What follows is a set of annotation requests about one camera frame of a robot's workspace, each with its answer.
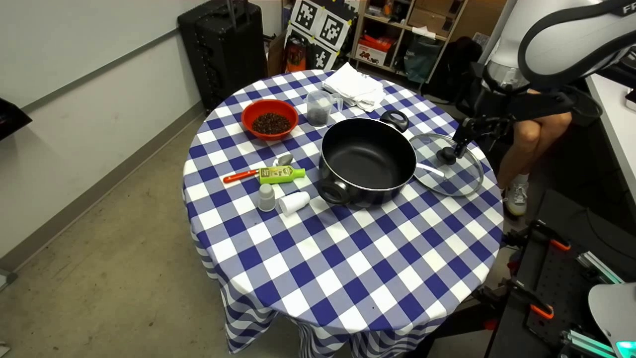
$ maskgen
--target bowl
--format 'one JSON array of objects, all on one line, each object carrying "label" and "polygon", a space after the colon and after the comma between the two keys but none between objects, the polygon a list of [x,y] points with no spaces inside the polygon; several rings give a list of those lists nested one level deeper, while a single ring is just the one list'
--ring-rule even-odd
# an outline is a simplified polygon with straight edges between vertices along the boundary
[{"label": "bowl", "polygon": [[299,111],[281,99],[259,99],[243,109],[241,125],[257,139],[281,141],[299,125]]}]

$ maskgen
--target cooking pot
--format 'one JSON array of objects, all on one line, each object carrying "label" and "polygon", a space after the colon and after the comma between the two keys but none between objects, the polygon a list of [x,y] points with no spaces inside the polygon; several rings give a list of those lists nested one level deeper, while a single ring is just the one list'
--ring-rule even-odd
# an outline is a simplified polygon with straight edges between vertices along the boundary
[{"label": "cooking pot", "polygon": [[323,139],[317,189],[331,205],[379,207],[394,199],[416,173],[416,153],[402,135],[410,127],[402,111],[381,121],[345,119]]}]

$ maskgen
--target round table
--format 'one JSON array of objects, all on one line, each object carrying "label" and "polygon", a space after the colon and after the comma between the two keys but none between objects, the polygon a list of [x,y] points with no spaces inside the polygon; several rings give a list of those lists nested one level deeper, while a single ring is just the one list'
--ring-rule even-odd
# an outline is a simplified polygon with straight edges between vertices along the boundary
[{"label": "round table", "polygon": [[[502,193],[478,145],[470,151],[486,177],[466,199],[412,181],[381,209],[321,205],[313,179],[329,125],[305,119],[305,95],[327,77],[329,71],[297,71],[255,81],[212,111],[190,147],[188,217],[210,276],[222,282],[231,352],[259,338],[279,312],[301,326],[305,356],[333,356],[347,342],[357,356],[414,350],[486,280],[500,250]],[[432,101],[392,81],[383,85],[387,99],[379,109],[349,107],[331,121],[379,119],[400,109],[412,119],[412,135],[456,131],[456,121]],[[241,111],[261,97],[299,107],[301,123],[287,141],[269,145],[241,129]],[[257,179],[222,181],[273,165],[285,153],[309,175],[277,187],[277,197],[307,191],[315,199],[295,215],[261,213]]]}]

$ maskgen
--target white wall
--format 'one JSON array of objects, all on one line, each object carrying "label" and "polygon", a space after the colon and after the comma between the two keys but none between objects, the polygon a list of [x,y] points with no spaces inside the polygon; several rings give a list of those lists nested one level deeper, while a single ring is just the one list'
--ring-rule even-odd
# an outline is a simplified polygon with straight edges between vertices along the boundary
[{"label": "white wall", "polygon": [[351,6],[355,6],[359,10],[363,0],[349,0]]},{"label": "white wall", "polygon": [[31,111],[0,141],[0,256],[200,101],[180,36]]},{"label": "white wall", "polygon": [[25,107],[172,34],[206,0],[0,0],[0,95]]},{"label": "white wall", "polygon": [[251,0],[253,4],[261,6],[263,14],[263,34],[275,36],[283,34],[283,0]]}]

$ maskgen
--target white paper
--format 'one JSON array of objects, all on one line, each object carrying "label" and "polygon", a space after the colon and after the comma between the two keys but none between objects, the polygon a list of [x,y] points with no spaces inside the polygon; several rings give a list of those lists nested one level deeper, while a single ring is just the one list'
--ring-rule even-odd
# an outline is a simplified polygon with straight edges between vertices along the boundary
[{"label": "white paper", "polygon": [[345,63],[333,73],[323,87],[341,93],[343,97],[357,101],[359,107],[371,111],[387,97],[385,87],[375,77],[357,71],[351,63]]}]

